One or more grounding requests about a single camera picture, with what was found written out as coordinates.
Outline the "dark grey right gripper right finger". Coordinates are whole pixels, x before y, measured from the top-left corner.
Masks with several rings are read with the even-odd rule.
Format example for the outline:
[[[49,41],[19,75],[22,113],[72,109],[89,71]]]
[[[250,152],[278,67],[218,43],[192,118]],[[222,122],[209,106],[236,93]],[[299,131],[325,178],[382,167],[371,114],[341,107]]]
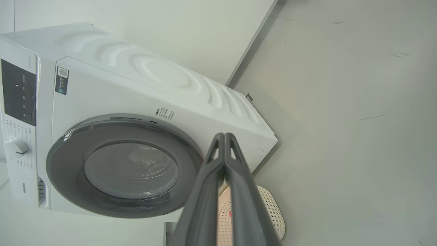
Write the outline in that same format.
[[[231,191],[234,246],[281,246],[236,137],[225,133],[224,176]]]

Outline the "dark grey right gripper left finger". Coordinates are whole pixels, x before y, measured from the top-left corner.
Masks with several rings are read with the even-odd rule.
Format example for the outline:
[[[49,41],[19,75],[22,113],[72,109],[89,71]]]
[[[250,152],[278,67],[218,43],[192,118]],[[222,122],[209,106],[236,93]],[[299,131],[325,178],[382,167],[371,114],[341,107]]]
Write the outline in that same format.
[[[214,136],[187,198],[173,246],[216,246],[219,187],[224,180],[225,134]]]

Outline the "cream perforated laundry basket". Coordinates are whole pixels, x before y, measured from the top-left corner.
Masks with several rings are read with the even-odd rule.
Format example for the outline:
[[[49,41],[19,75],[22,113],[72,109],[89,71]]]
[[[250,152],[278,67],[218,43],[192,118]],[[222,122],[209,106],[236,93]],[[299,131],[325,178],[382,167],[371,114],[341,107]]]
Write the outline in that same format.
[[[286,231],[282,213],[272,194],[261,186],[257,186],[257,188],[278,238],[282,240]],[[221,191],[217,205],[217,246],[233,246],[231,191],[229,186],[224,187]]]

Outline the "white front-load washing machine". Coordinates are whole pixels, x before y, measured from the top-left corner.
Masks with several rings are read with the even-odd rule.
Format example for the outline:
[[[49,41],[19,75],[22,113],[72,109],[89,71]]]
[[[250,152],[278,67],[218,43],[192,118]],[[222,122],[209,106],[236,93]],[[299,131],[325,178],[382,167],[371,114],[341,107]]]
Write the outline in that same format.
[[[5,113],[5,60],[36,75],[36,126]],[[186,133],[203,159],[217,133],[232,133],[254,171],[277,144],[249,99],[91,24],[69,24],[0,34],[0,121],[11,197],[31,207],[98,215],[64,198],[46,171],[53,144],[76,125],[102,115],[146,116]],[[29,153],[6,155],[19,138]]]

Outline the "white washing machine dial knob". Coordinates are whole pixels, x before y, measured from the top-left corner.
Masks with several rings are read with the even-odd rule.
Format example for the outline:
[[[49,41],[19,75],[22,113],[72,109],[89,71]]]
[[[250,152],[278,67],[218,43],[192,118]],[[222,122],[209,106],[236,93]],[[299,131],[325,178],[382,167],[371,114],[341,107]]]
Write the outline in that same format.
[[[9,157],[20,159],[29,153],[29,147],[23,140],[12,138],[5,143],[5,152]]]

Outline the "black washing machine display panel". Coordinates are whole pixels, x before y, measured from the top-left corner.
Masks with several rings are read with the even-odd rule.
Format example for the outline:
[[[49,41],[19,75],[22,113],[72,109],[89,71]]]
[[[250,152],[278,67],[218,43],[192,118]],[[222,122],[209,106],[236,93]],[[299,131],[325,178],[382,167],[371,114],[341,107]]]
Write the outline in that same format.
[[[1,60],[5,113],[36,126],[36,75]]]

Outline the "white partition panel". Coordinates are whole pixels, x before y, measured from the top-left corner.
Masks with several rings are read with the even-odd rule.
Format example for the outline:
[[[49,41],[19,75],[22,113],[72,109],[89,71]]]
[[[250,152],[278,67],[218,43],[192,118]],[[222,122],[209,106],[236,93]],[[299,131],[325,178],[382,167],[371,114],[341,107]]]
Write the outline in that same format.
[[[278,0],[14,0],[15,30],[88,22],[228,84]]]

